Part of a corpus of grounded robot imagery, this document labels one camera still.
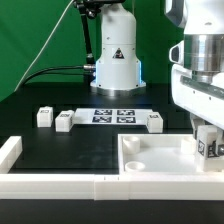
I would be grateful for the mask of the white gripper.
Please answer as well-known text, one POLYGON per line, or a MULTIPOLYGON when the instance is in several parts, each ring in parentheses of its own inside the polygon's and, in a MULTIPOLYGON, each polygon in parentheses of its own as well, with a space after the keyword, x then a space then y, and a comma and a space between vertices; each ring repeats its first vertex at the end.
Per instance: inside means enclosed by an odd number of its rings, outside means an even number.
POLYGON ((190 122, 194 138, 197 138, 198 127, 203 126, 205 121, 220 128, 217 131, 216 154, 224 156, 224 72, 216 74, 211 84, 195 81, 192 71, 182 66, 183 50, 184 42, 181 41, 169 51, 169 59, 173 62, 173 101, 191 113, 190 122))

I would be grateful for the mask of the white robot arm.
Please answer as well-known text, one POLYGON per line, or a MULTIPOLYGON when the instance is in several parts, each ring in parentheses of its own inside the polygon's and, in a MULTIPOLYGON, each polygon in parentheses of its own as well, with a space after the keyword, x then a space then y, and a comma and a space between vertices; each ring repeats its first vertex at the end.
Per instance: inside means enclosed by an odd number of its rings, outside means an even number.
MULTIPOLYGON (((136 57, 136 20, 122 5, 102 2, 102 51, 91 87, 107 95, 145 86, 136 57)), ((224 0, 165 0, 164 14, 184 38, 169 50, 172 97, 189 111, 198 152, 224 156, 224 0)))

